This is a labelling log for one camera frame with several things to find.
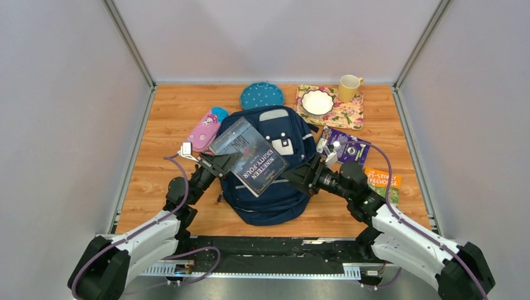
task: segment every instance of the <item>orange book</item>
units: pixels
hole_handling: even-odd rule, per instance
[[[386,186],[388,185],[388,173],[374,169],[372,167],[366,167],[364,169],[364,173],[366,176],[368,176],[368,186],[376,193],[384,197],[386,193]],[[401,188],[401,176],[392,175],[388,198],[390,202],[395,205],[398,205],[399,188]]]

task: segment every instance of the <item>wooden tabletop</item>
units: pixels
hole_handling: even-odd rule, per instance
[[[279,85],[286,106],[293,107],[297,85]],[[158,86],[138,157],[132,172],[116,233],[124,233],[152,218],[165,203],[168,182],[181,176],[163,156],[180,149],[197,122],[213,107],[240,111],[239,96],[245,85]],[[361,86],[364,94],[364,128],[347,131],[379,146],[390,157],[394,174],[402,176],[399,209],[429,228],[424,202],[408,152],[398,112],[389,86]],[[190,160],[178,158],[187,175]],[[365,166],[387,171],[383,157],[372,150]],[[226,201],[217,202],[221,186],[216,181],[195,208],[199,211],[188,228],[194,235],[355,238],[365,227],[346,209],[346,200],[321,191],[298,218],[275,226],[243,222]]]

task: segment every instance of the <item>floral pattern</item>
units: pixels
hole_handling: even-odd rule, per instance
[[[320,90],[331,95],[333,98],[333,110],[322,119],[316,119],[304,114],[304,109],[302,108],[302,97],[309,91]],[[363,114],[363,101],[364,97],[361,92],[357,92],[355,97],[351,102],[342,102],[337,97],[339,89],[335,87],[326,87],[326,86],[308,86],[301,85],[298,86],[298,91],[296,93],[296,102],[294,105],[294,110],[302,117],[306,122],[317,124],[317,125],[327,125],[329,127],[335,128],[346,128],[346,129],[355,129],[359,130],[363,128],[364,123],[364,114]]]

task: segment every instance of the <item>mug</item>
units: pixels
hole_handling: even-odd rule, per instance
[[[350,102],[357,94],[357,89],[363,83],[362,77],[353,75],[344,75],[341,77],[341,84],[339,85],[339,99],[342,102]]]

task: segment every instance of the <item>backpack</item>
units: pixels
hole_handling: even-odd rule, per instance
[[[308,125],[292,108],[281,105],[257,107],[239,111],[226,117],[217,136],[239,118],[244,117],[270,143],[290,139],[288,149],[275,149],[289,163],[286,171],[305,163],[316,153],[316,145]],[[279,176],[259,197],[255,197],[232,173],[221,180],[222,196],[245,223],[251,225],[281,224],[300,216],[309,202],[309,196],[294,189]]]

